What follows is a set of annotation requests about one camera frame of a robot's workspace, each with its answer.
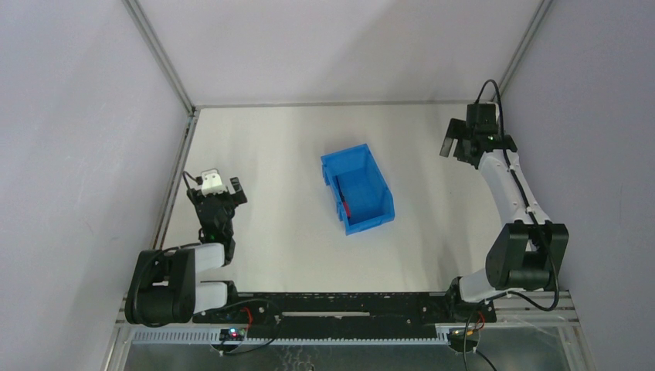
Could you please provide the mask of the red handled screwdriver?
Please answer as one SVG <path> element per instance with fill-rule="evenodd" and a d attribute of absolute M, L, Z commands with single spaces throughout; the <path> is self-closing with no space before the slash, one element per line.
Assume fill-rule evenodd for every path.
<path fill-rule="evenodd" d="M 350 210 L 349 205 L 348 205 L 348 203 L 347 203 L 347 201 L 346 201 L 346 199 L 344 197 L 344 194 L 343 194 L 343 192 L 341 190 L 338 191 L 338 194 L 339 194 L 339 197 L 340 197 L 340 200 L 341 200 L 341 204 L 344 207 L 346 217 L 347 217 L 347 219 L 350 219 L 351 218 L 351 210 Z"/>

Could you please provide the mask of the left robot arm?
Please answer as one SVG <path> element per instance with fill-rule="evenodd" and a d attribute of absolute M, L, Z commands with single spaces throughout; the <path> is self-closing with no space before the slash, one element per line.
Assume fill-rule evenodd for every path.
<path fill-rule="evenodd" d="M 224 183 L 215 169 L 194 181 L 186 196 L 199 221 L 198 240 L 139 253 L 124 306 L 130 324 L 185 323 L 194 314 L 226 305 L 228 284 L 201 282 L 198 275 L 231 264 L 236 249 L 232 220 L 247 197 L 237 177 Z"/>

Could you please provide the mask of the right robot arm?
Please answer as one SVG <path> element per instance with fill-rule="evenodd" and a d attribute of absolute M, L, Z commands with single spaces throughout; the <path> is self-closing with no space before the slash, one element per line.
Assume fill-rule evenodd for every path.
<path fill-rule="evenodd" d="M 558 273 L 569 232 L 542 209 L 522 172 L 517 148 L 490 119 L 480 124 L 453 118 L 440 155 L 453 155 L 472 165 L 487 183 L 501 231 L 491 245 L 484 267 L 455 279 L 451 285 L 462 302 L 485 303 L 517 295 L 542 311 L 560 299 Z"/>

